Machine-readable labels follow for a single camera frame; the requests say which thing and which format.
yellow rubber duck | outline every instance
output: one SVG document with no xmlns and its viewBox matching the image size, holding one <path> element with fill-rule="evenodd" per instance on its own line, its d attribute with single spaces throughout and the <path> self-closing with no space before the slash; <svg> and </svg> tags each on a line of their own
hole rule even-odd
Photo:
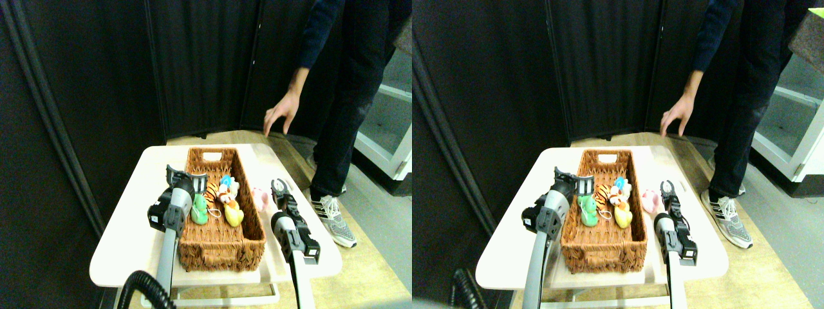
<svg viewBox="0 0 824 309">
<path fill-rule="evenodd" d="M 229 203 L 223 204 L 223 213 L 226 214 L 226 222 L 229 222 L 229 225 L 232 227 L 239 226 L 241 222 L 243 222 L 241 205 L 238 205 L 234 199 L 229 201 Z"/>
<path fill-rule="evenodd" d="M 632 222 L 632 213 L 630 212 L 630 205 L 626 202 L 621 202 L 616 206 L 615 218 L 618 227 L 627 228 Z"/>
</svg>

pink plush toy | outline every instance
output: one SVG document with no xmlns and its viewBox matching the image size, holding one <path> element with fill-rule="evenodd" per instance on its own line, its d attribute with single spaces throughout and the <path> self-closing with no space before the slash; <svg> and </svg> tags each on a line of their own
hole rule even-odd
<svg viewBox="0 0 824 309">
<path fill-rule="evenodd" d="M 255 206 L 257 207 L 259 212 L 269 210 L 269 201 L 272 200 L 272 198 L 269 197 L 269 192 L 266 192 L 266 190 L 254 188 L 252 190 L 252 197 L 255 199 Z"/>
<path fill-rule="evenodd" d="M 644 206 L 647 213 L 657 213 L 664 208 L 658 190 L 647 189 L 644 191 L 644 195 L 641 196 L 641 205 Z"/>
</svg>

basket handle cutout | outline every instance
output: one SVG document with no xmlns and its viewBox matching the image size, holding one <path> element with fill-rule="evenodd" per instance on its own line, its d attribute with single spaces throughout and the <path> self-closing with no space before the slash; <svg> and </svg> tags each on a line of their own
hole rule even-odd
<svg viewBox="0 0 824 309">
<path fill-rule="evenodd" d="M 598 161 L 602 163 L 615 163 L 618 162 L 618 154 L 599 154 Z"/>
<path fill-rule="evenodd" d="M 203 153 L 203 160 L 204 161 L 220 161 L 223 159 L 223 152 L 204 152 Z"/>
</svg>

green plush toy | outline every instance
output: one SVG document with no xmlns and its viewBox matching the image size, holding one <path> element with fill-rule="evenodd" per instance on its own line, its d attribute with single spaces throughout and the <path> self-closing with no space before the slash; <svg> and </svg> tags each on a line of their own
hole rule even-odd
<svg viewBox="0 0 824 309">
<path fill-rule="evenodd" d="M 206 199 L 202 194 L 195 194 L 194 202 L 192 203 L 192 213 L 190 215 L 192 217 L 192 221 L 200 225 L 206 224 L 206 222 L 208 222 L 206 212 Z"/>
<path fill-rule="evenodd" d="M 598 224 L 598 205 L 592 195 L 578 196 L 578 205 L 581 206 L 581 222 L 588 227 Z"/>
</svg>

hand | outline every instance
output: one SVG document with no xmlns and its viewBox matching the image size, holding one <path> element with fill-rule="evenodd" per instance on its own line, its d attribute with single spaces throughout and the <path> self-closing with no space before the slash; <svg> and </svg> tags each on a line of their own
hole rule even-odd
<svg viewBox="0 0 824 309">
<path fill-rule="evenodd" d="M 681 99 L 678 100 L 670 110 L 664 112 L 663 117 L 661 117 L 662 138 L 667 136 L 667 127 L 669 127 L 669 124 L 675 119 L 681 120 L 681 125 L 678 127 L 678 136 L 684 136 L 684 128 L 686 127 L 686 122 L 690 121 L 693 104 L 695 104 L 695 95 L 685 92 L 684 95 L 681 96 Z"/>
<path fill-rule="evenodd" d="M 269 130 L 272 129 L 274 121 L 281 116 L 286 117 L 283 122 L 283 134 L 289 131 L 289 125 L 292 124 L 292 119 L 295 119 L 297 108 L 300 105 L 301 96 L 297 93 L 287 92 L 283 99 L 280 99 L 277 105 L 266 110 L 266 116 L 263 118 L 263 135 L 269 136 Z"/>
</svg>

